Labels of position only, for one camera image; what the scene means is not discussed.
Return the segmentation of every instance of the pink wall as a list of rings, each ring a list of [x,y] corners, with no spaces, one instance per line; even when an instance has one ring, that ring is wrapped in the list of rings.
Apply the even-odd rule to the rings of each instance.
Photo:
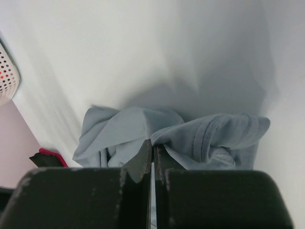
[[[15,187],[36,168],[29,157],[40,148],[17,107],[10,101],[0,107],[0,186]]]

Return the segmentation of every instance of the white wall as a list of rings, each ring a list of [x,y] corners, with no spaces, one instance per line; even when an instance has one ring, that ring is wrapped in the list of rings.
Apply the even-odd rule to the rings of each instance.
[[[40,146],[13,101],[0,107],[0,187],[16,187],[37,166],[29,157]]]
[[[255,167],[276,180],[296,228],[305,225],[305,1],[2,2],[1,37],[23,76],[14,101],[42,146],[72,154],[91,105],[162,104],[186,120],[266,115]]]

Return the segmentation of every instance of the white plastic basket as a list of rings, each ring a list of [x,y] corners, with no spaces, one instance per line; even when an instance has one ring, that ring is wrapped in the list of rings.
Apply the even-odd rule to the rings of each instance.
[[[0,106],[14,96],[19,85],[19,74],[0,43]]]

